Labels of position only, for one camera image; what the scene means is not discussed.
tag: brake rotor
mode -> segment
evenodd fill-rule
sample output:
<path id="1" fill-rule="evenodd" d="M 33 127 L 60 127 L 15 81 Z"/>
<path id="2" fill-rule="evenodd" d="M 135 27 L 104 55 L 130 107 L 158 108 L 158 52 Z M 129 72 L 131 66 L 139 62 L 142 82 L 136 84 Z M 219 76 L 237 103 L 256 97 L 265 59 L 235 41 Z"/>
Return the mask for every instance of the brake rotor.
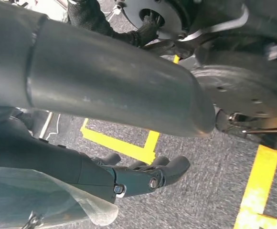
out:
<path id="1" fill-rule="evenodd" d="M 180 64 L 190 69 L 215 105 L 226 112 L 277 117 L 277 58 L 269 60 L 273 53 L 266 50 L 261 55 L 256 49 L 228 47 L 206 43 Z"/>

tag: wire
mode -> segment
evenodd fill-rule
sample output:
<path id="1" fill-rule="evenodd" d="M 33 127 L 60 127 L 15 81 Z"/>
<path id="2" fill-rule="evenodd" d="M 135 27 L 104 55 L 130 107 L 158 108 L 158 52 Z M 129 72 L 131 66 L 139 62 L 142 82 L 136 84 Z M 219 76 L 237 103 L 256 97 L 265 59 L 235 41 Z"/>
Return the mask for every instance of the wire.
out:
<path id="1" fill-rule="evenodd" d="M 48 138 L 51 136 L 51 135 L 58 135 L 59 133 L 59 121 L 60 121 L 60 116 L 61 114 L 59 114 L 58 116 L 58 119 L 57 119 L 57 132 L 52 132 L 52 133 L 48 133 L 48 135 L 47 136 L 46 140 L 48 140 Z"/>
<path id="2" fill-rule="evenodd" d="M 107 17 L 108 17 L 108 16 L 110 16 L 111 13 L 114 12 L 114 10 L 116 10 L 116 9 L 117 9 L 117 7 L 114 7 L 114 8 L 113 8 L 111 12 L 103 12 L 103 13 L 104 13 L 104 14 L 108 13 L 108 15 L 107 15 L 107 16 L 106 16 L 106 18 L 107 18 Z"/>
<path id="3" fill-rule="evenodd" d="M 111 16 L 107 21 L 108 22 L 110 22 L 113 17 L 114 17 L 116 14 L 115 13 L 114 13 L 114 14 L 112 14 L 112 16 Z"/>

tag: brake disc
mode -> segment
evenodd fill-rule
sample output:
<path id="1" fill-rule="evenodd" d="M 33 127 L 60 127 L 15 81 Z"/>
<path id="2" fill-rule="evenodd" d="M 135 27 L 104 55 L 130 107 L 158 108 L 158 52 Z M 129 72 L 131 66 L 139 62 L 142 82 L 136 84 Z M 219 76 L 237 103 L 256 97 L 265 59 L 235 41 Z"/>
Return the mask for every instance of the brake disc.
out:
<path id="1" fill-rule="evenodd" d="M 225 112 L 277 117 L 277 53 L 273 47 L 277 45 L 260 38 L 218 38 L 180 64 Z"/>

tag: metal bracket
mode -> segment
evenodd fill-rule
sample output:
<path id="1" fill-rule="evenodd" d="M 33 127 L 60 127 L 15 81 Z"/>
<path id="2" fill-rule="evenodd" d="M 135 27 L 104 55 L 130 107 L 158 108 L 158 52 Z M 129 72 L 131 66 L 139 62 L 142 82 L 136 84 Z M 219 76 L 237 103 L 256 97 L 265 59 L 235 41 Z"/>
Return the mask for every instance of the metal bracket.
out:
<path id="1" fill-rule="evenodd" d="M 241 9 L 242 9 L 243 13 L 240 18 L 231 20 L 231 21 L 226 21 L 226 22 L 223 22 L 223 23 L 219 23 L 217 25 L 213 25 L 213 26 L 207 27 L 207 28 L 204 28 L 204 29 L 200 29 L 198 31 L 196 31 L 194 33 L 192 33 L 184 39 L 181 39 L 179 41 L 179 42 L 187 42 L 187 41 L 196 39 L 197 37 L 200 37 L 200 36 L 201 36 L 203 34 L 206 34 L 206 33 L 226 31 L 226 30 L 232 30 L 232 29 L 242 27 L 247 22 L 247 19 L 249 18 L 249 10 L 244 4 L 243 4 Z"/>

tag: white cable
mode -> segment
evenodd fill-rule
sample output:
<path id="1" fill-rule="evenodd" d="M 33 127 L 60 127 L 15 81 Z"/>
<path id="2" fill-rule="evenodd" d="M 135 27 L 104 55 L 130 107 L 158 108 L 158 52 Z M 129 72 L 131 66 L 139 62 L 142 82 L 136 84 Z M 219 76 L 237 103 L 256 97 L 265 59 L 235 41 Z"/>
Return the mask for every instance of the white cable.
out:
<path id="1" fill-rule="evenodd" d="M 101 12 L 103 12 L 103 13 L 104 13 L 104 14 L 108 14 L 108 13 L 111 13 L 111 12 L 104 12 L 104 11 L 102 11 L 102 10 L 101 10 Z"/>
<path id="2" fill-rule="evenodd" d="M 111 16 L 107 21 L 108 22 L 110 22 L 113 17 L 114 17 L 116 14 L 115 14 L 115 12 L 114 12 L 113 14 L 112 14 L 112 16 Z"/>
<path id="3" fill-rule="evenodd" d="M 59 120 L 60 120 L 60 116 L 61 114 L 59 114 L 58 116 L 58 119 L 57 119 L 57 132 L 52 132 L 52 133 L 48 133 L 48 135 L 47 136 L 46 140 L 48 140 L 48 138 L 51 136 L 51 135 L 58 135 L 59 133 Z"/>

